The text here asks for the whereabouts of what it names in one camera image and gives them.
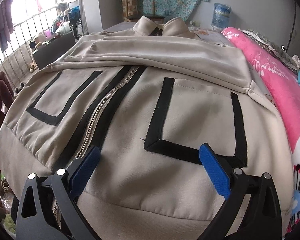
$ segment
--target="jacket pocket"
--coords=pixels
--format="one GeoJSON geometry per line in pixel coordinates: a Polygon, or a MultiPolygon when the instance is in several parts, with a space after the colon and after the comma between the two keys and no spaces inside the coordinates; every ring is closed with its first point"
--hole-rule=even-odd
{"type": "Polygon", "coordinates": [[[89,145],[102,149],[108,128],[120,103],[145,71],[145,66],[124,66],[108,86],[89,106],[72,137],[53,166],[53,171],[64,168],[79,148],[89,145]]]}
{"type": "Polygon", "coordinates": [[[94,71],[91,74],[84,74],[79,70],[61,70],[26,111],[46,124],[58,125],[75,99],[101,73],[102,71],[94,71]]]}
{"type": "Polygon", "coordinates": [[[200,164],[199,147],[209,143],[233,167],[247,166],[247,141],[238,96],[226,89],[164,78],[144,148],[200,164]]]}

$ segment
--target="jacket collar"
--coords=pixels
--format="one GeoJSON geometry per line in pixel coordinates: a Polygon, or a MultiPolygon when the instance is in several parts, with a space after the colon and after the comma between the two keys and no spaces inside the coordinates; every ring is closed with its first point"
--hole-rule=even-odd
{"type": "Polygon", "coordinates": [[[156,28],[162,30],[163,36],[177,36],[191,39],[200,39],[197,35],[189,31],[185,22],[180,17],[173,18],[163,25],[157,24],[149,18],[142,16],[133,27],[133,30],[141,36],[149,36],[156,28]]]}

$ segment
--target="black trim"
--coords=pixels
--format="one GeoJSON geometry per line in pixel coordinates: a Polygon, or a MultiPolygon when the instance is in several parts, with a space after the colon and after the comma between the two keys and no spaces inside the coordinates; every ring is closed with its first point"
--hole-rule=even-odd
{"type": "Polygon", "coordinates": [[[159,29],[156,27],[150,34],[149,36],[162,36],[162,29],[159,29]]]}
{"type": "Polygon", "coordinates": [[[291,30],[291,32],[290,32],[290,38],[289,38],[289,42],[288,42],[287,49],[286,49],[286,52],[287,52],[287,53],[288,53],[288,49],[289,49],[289,46],[290,46],[290,42],[291,42],[291,39],[292,39],[292,36],[293,36],[294,26],[296,25],[296,17],[297,17],[297,2],[294,1],[294,17],[293,17],[292,30],[291,30]]]}
{"type": "Polygon", "coordinates": [[[112,121],[115,112],[117,111],[124,97],[131,90],[131,88],[136,84],[136,82],[139,80],[140,76],[143,74],[145,70],[146,67],[144,66],[139,67],[138,70],[133,75],[133,77],[130,79],[130,81],[127,84],[125,84],[123,87],[121,87],[112,96],[106,108],[103,110],[98,120],[98,124],[96,125],[96,128],[94,130],[93,137],[91,139],[91,144],[97,146],[100,149],[100,151],[102,149],[110,123],[112,121]]]}
{"type": "Polygon", "coordinates": [[[93,103],[89,106],[87,111],[84,113],[82,119],[80,120],[77,128],[75,129],[74,133],[72,134],[69,142],[67,143],[66,147],[60,154],[60,157],[55,162],[52,168],[52,172],[55,173],[58,169],[64,168],[67,163],[69,162],[70,158],[74,155],[75,151],[77,150],[81,139],[84,135],[86,127],[88,125],[89,119],[93,114],[94,109],[100,103],[100,101],[105,97],[107,93],[111,89],[113,89],[120,81],[126,76],[126,74],[131,69],[131,66],[124,66],[116,76],[110,81],[107,87],[97,96],[97,98],[93,101],[93,103]]]}
{"type": "Polygon", "coordinates": [[[48,88],[60,77],[62,73],[62,70],[52,79],[49,84],[42,90],[40,95],[36,98],[35,101],[32,102],[31,105],[26,109],[29,114],[31,114],[33,117],[39,119],[42,122],[45,122],[50,125],[57,125],[61,122],[62,118],[66,115],[66,113],[69,111],[71,105],[73,104],[74,100],[80,95],[80,93],[92,83],[101,73],[102,71],[94,71],[89,78],[80,86],[77,88],[77,90],[70,96],[68,101],[66,102],[66,105],[58,114],[57,116],[49,115],[43,111],[40,111],[35,108],[35,105],[38,103],[40,98],[43,96],[43,94],[48,90],[48,88]]]}
{"type": "MultiPolygon", "coordinates": [[[[199,150],[162,139],[162,130],[169,109],[173,85],[173,78],[164,78],[162,90],[146,135],[144,149],[178,160],[202,165],[199,159],[199,150]]],[[[225,158],[232,167],[243,168],[247,166],[247,141],[244,132],[243,115],[238,95],[233,92],[230,93],[234,111],[235,153],[234,156],[223,156],[223,158],[225,158]]]]}

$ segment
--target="beige jacket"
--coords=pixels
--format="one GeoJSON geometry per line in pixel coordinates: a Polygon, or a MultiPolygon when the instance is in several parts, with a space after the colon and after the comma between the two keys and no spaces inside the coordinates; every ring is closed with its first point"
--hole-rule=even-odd
{"type": "Polygon", "coordinates": [[[149,36],[155,30],[155,28],[162,30],[162,36],[176,36],[200,40],[200,38],[196,34],[189,31],[187,25],[180,17],[173,18],[166,24],[158,24],[154,23],[149,18],[142,16],[132,29],[114,33],[103,31],[101,33],[92,33],[92,35],[101,34],[107,36],[149,36]]]}
{"type": "Polygon", "coordinates": [[[224,201],[196,163],[205,142],[217,154],[246,155],[246,174],[272,175],[285,232],[291,152],[281,116],[243,53],[168,35],[89,35],[36,73],[12,104],[0,169],[20,197],[29,173],[49,175],[96,145],[101,161],[78,206],[102,239],[197,239],[224,201]],[[184,160],[167,156],[175,152],[184,160]]]}

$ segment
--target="blue gripper pad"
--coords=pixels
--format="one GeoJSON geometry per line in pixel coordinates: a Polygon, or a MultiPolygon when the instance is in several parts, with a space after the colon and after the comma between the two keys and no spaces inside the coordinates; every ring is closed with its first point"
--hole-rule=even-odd
{"type": "Polygon", "coordinates": [[[230,179],[210,149],[204,144],[200,146],[199,158],[202,165],[206,169],[217,193],[221,196],[224,196],[227,200],[231,193],[230,179]]]}
{"type": "Polygon", "coordinates": [[[86,187],[93,171],[100,161],[100,150],[98,147],[93,147],[84,159],[75,159],[71,165],[76,165],[76,162],[81,162],[69,180],[70,192],[69,198],[74,200],[82,194],[84,188],[86,187]]]}

